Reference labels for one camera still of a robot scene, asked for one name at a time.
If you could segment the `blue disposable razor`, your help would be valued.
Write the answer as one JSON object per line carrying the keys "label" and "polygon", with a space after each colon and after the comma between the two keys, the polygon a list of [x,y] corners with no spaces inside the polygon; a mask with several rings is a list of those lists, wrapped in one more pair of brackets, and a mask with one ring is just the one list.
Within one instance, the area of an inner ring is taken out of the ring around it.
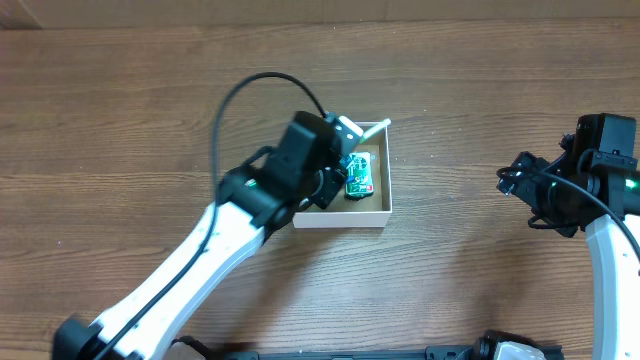
{"label": "blue disposable razor", "polygon": [[341,164],[344,166],[346,170],[346,180],[345,180],[346,183],[350,183],[354,181],[354,176],[352,175],[352,170],[351,170],[351,168],[353,167],[354,159],[355,159],[355,156],[353,154],[350,154],[346,159],[343,159],[341,161]]}

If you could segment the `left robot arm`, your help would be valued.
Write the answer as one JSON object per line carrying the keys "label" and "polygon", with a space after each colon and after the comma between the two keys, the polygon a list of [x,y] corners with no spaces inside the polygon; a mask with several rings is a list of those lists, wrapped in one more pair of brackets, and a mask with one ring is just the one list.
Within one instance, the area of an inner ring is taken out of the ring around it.
{"label": "left robot arm", "polygon": [[211,292],[292,221],[362,135],[345,116],[297,112],[277,146],[223,177],[193,231],[137,289],[90,325],[70,318],[56,330],[53,358],[163,358]]}

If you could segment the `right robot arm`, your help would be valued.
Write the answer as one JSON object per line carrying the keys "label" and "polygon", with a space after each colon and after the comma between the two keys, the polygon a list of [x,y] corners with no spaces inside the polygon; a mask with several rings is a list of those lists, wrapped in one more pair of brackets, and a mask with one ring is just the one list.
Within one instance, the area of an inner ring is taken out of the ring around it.
{"label": "right robot arm", "polygon": [[600,113],[578,119],[562,154],[529,152],[497,171],[497,188],[527,204],[532,229],[571,238],[582,231],[594,292],[595,359],[639,356],[639,161],[636,121]]}

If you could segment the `green white toothbrush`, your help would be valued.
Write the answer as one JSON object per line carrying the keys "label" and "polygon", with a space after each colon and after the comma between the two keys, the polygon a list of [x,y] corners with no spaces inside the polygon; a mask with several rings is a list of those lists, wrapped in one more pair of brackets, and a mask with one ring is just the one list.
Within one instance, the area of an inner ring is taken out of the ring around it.
{"label": "green white toothbrush", "polygon": [[391,124],[391,119],[390,118],[386,118],[380,122],[377,122],[374,126],[372,126],[371,128],[367,129],[362,137],[361,137],[361,142],[364,143],[366,142],[368,139],[370,139],[371,137],[373,137],[374,135],[378,134],[379,132],[385,130],[389,125]]}

